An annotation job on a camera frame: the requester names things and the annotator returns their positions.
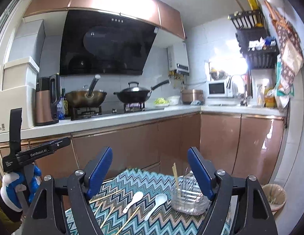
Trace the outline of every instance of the black cuff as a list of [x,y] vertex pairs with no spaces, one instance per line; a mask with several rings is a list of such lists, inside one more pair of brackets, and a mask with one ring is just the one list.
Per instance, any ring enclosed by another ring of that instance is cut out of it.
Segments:
[[21,212],[16,212],[9,208],[5,202],[2,199],[2,196],[0,195],[0,208],[4,212],[4,214],[12,221],[12,222],[19,222],[21,219]]

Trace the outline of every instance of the chevron placemat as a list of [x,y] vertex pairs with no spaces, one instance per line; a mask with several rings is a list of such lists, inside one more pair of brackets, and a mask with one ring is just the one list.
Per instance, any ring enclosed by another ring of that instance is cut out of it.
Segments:
[[[99,224],[103,222],[114,206],[112,214],[102,227],[104,235],[117,233],[138,206],[140,206],[139,211],[125,226],[120,235],[196,235],[206,213],[199,216],[191,216],[173,210],[170,206],[170,190],[173,180],[173,176],[140,169],[127,169],[112,181],[103,184],[100,193],[93,199],[121,190],[112,196],[91,204],[91,208],[95,212],[100,203],[103,202],[100,210],[96,213],[96,220]],[[143,199],[132,205],[128,213],[124,214],[123,209],[131,202],[133,195],[137,191],[143,192]],[[156,195],[160,193],[167,195],[167,202],[160,206],[148,221],[144,221],[146,214],[154,207]],[[71,209],[66,211],[66,216],[71,235],[78,235]],[[228,235],[229,231],[230,206],[221,234]]]

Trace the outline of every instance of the green vegetable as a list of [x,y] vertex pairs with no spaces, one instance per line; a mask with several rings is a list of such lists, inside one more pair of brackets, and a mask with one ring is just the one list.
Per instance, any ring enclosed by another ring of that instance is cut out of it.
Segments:
[[154,104],[169,104],[170,102],[165,100],[164,98],[157,98]]

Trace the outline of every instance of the gloved hand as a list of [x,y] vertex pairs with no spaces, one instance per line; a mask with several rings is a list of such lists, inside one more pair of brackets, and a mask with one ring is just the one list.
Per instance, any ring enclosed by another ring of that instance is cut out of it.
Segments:
[[[40,185],[39,176],[41,176],[42,173],[40,169],[35,166],[34,167],[34,177],[31,180],[31,183],[29,185],[30,190],[30,196],[28,201],[32,202],[33,197],[37,189]],[[12,210],[16,212],[21,212],[22,208],[20,205],[20,202],[17,198],[15,187],[19,184],[22,184],[22,182],[25,180],[25,177],[20,172],[10,172],[8,174],[5,174],[2,179],[2,187],[0,189],[0,195],[4,201],[4,203],[11,208]]]

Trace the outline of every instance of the gas stove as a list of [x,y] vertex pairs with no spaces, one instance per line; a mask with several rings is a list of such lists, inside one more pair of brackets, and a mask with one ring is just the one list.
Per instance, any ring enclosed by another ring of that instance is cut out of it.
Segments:
[[111,109],[111,110],[102,110],[102,107],[85,107],[80,109],[71,109],[71,120],[80,120],[80,119],[88,119],[88,118],[97,118],[97,117],[107,117],[118,114],[127,114],[134,112],[143,112],[143,111],[151,111],[151,110],[163,110],[164,108],[155,107],[155,108],[146,108],[144,103],[131,103],[124,104],[124,109]]

